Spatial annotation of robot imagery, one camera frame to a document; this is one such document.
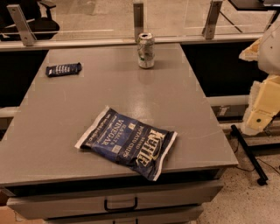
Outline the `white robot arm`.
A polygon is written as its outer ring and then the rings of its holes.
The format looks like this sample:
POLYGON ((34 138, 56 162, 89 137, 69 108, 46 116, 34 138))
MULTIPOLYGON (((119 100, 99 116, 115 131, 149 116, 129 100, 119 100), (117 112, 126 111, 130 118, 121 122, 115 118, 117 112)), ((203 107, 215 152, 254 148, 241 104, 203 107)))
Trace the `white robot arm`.
POLYGON ((256 61, 258 68, 268 74, 264 81, 253 82, 242 118, 241 132, 254 136, 263 132, 280 112, 280 22, 274 22, 239 58, 256 61))

